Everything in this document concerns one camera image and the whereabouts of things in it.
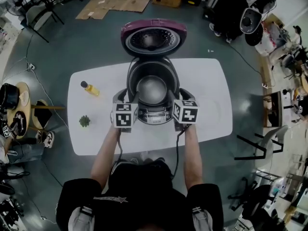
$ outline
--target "forearm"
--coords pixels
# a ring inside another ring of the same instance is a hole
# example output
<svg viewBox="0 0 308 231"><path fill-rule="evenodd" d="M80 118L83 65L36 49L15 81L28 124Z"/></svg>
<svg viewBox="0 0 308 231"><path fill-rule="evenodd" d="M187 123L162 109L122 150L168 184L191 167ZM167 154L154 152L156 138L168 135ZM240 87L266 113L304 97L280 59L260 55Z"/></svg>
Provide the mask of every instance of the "forearm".
<svg viewBox="0 0 308 231"><path fill-rule="evenodd" d="M13 138L12 137L8 137L5 141L5 144L4 144L4 153L5 155L8 153L10 147L11 147L11 144L13 142Z"/></svg>
<svg viewBox="0 0 308 231"><path fill-rule="evenodd" d="M111 126L91 170L91 178L98 181L102 189L104 189L110 174L118 136L119 129Z"/></svg>
<svg viewBox="0 0 308 231"><path fill-rule="evenodd" d="M187 189L203 183L202 159L195 125L185 131L184 176Z"/></svg>

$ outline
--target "shirt logo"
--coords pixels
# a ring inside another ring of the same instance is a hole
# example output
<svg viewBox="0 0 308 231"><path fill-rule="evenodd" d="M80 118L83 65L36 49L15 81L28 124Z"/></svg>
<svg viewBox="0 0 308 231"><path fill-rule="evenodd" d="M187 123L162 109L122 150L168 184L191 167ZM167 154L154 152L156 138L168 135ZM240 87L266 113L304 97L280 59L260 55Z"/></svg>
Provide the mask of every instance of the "shirt logo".
<svg viewBox="0 0 308 231"><path fill-rule="evenodd" d="M98 199L98 200L111 200L111 201L115 201L115 202L120 202L120 203L123 203L123 202L126 202L128 203L128 201L126 200L126 197L125 198L121 198L121 197L94 197L93 199Z"/></svg>

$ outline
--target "cardboard sheet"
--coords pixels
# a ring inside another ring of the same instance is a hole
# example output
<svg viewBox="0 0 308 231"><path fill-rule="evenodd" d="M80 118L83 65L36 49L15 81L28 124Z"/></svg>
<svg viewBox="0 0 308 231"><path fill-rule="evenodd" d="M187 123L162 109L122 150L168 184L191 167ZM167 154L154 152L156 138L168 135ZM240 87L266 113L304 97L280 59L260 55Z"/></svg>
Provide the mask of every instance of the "cardboard sheet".
<svg viewBox="0 0 308 231"><path fill-rule="evenodd" d="M142 12L150 0L91 0L76 19L103 19L109 10Z"/></svg>

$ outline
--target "gray chair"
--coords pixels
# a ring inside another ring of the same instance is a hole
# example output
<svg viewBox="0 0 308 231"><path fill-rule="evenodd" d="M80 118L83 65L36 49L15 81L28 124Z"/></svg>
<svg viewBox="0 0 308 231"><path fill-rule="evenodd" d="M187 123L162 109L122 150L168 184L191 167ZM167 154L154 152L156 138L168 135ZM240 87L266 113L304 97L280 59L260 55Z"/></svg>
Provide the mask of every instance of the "gray chair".
<svg viewBox="0 0 308 231"><path fill-rule="evenodd" d="M26 13L26 24L27 27L32 29L35 33L37 33L42 39L44 39L47 43L49 43L39 32L38 30L46 23L46 21L55 15L59 21L64 25L63 21L59 18L59 16L52 10L47 9L45 4L32 6Z"/></svg>
<svg viewBox="0 0 308 231"><path fill-rule="evenodd" d="M255 148L261 150L263 152L262 155L255 155L255 156L245 156L245 157L235 157L235 160L256 160L256 159L265 159L263 161L263 165L267 164L272 156L273 153L280 153L283 152L283 141L284 141L284 135L288 130L288 126L282 126L280 128L275 128L271 131L269 131L265 136L259 135L255 133L256 137L262 138L262 141L260 142L260 144L258 143L254 143L251 142L248 139L243 138L240 135L237 135L237 138L239 138L240 140L243 140L244 142L254 146ZM274 151L274 144L277 144L279 146L281 146L280 150L276 150Z"/></svg>

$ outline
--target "black bottle cap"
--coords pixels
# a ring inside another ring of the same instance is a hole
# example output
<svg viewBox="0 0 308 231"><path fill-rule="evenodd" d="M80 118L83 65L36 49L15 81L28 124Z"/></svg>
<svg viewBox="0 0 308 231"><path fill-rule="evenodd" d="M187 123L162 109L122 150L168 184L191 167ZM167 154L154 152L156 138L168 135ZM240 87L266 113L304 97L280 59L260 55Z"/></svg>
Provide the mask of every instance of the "black bottle cap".
<svg viewBox="0 0 308 231"><path fill-rule="evenodd" d="M82 81L82 82L80 83L80 85L81 85L83 88L87 88L87 87L88 87L88 84L87 84L86 81Z"/></svg>

